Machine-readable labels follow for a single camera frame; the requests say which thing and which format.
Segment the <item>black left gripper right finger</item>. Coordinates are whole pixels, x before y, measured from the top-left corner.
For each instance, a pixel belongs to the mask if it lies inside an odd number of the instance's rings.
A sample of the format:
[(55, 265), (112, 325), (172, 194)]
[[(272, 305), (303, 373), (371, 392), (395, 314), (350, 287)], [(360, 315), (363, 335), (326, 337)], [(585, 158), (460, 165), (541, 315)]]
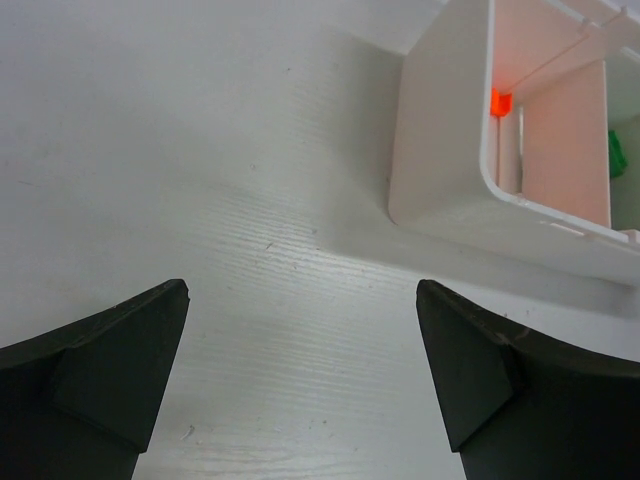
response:
[(450, 449), (469, 479), (635, 479), (639, 366), (433, 281), (416, 308)]

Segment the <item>white three-compartment container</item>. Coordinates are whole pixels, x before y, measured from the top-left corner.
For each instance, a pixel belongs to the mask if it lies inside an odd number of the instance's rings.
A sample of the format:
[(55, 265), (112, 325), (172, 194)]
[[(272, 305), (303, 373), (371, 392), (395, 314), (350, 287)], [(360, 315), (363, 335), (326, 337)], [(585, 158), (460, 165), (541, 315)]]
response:
[[(491, 90), (513, 94), (490, 115)], [(608, 131), (628, 160), (609, 177)], [(639, 9), (449, 1), (404, 59), (399, 226), (561, 272), (639, 282)]]

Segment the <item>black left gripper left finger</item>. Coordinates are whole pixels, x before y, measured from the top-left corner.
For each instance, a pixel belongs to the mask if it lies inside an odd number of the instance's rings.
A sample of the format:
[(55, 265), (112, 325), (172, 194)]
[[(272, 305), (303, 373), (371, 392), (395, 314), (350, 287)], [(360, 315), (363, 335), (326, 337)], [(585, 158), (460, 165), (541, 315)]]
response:
[(148, 449), (189, 307), (171, 279), (1, 350), (1, 476), (129, 479)]

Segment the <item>small orange lego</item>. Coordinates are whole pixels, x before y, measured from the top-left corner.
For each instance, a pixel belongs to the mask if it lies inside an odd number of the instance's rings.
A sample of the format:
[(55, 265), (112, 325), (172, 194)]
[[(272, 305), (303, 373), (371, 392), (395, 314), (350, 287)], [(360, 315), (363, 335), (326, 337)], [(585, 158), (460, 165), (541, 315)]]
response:
[(506, 117), (513, 109), (513, 94), (502, 93), (498, 89), (491, 90), (490, 115), (496, 118)]

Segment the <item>green lego plate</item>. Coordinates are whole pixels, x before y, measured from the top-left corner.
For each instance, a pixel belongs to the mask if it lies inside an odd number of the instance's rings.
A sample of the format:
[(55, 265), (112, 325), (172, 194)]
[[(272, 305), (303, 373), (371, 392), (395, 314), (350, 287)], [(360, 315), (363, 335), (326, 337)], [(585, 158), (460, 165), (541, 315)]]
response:
[(624, 174), (628, 160), (615, 130), (608, 131), (609, 177), (615, 179)]

